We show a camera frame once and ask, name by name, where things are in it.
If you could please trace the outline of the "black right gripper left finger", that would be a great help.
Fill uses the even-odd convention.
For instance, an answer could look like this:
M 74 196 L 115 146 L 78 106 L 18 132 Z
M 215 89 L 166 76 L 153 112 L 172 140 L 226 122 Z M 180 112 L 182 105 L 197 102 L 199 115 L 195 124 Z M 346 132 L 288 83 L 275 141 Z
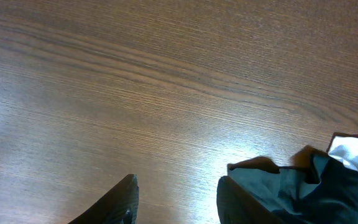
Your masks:
M 137 176 L 128 174 L 69 224 L 135 224 L 138 207 Z

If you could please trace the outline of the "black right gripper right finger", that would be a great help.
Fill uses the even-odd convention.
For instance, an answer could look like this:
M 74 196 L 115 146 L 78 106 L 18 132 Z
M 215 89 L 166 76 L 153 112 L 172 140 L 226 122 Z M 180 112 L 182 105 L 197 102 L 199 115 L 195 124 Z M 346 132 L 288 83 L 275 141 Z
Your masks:
M 229 176 L 218 182 L 216 205 L 221 224 L 283 223 Z

